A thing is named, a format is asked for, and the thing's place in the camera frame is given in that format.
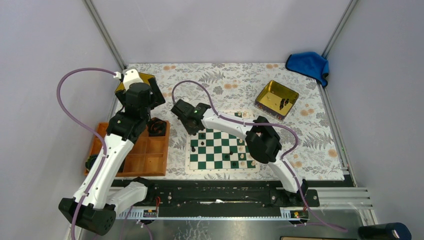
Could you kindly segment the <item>gold tin with chess pieces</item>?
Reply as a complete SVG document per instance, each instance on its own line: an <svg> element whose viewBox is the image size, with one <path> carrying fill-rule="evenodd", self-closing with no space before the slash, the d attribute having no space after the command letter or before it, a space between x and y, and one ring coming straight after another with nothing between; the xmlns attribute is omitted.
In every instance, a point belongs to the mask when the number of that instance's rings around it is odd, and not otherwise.
<svg viewBox="0 0 424 240"><path fill-rule="evenodd" d="M254 100L254 106L275 119L283 121L299 96L296 91L271 80Z"/></svg>

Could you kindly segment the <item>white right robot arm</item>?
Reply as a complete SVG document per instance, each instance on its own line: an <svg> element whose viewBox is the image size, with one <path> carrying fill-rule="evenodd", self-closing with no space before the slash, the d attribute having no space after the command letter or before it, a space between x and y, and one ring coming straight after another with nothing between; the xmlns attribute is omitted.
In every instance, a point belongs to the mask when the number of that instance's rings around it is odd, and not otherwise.
<svg viewBox="0 0 424 240"><path fill-rule="evenodd" d="M193 106L182 99L174 103L171 112L177 116L190 135L213 129L244 141L253 159L268 165L278 177L291 205L299 206L307 199L307 183L298 176L286 158L299 144L299 138L291 128L270 123L263 116L258 116L257 119L240 118L217 111L208 104L199 103ZM275 128L290 132L295 139L294 146L283 150L281 138Z"/></svg>

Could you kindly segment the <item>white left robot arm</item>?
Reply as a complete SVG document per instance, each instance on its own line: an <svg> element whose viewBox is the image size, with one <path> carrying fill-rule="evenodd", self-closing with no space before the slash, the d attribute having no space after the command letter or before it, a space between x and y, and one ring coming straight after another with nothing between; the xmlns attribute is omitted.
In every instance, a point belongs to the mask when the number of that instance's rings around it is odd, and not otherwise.
<svg viewBox="0 0 424 240"><path fill-rule="evenodd" d="M64 81L73 74L86 71L111 74L123 85L116 91L123 110L109 120L104 137L74 117L62 102ZM73 197L64 197L60 201L58 209L70 223L72 239L76 238L76 227L104 236L112 228L117 215L139 202L148 206L155 200L151 184L141 177L112 195L109 191L119 168L151 121L151 110L164 104L165 98L154 75L140 73L135 68L113 72L97 67L79 68L65 74L57 85L56 98L65 114L94 134L101 143L85 180Z"/></svg>

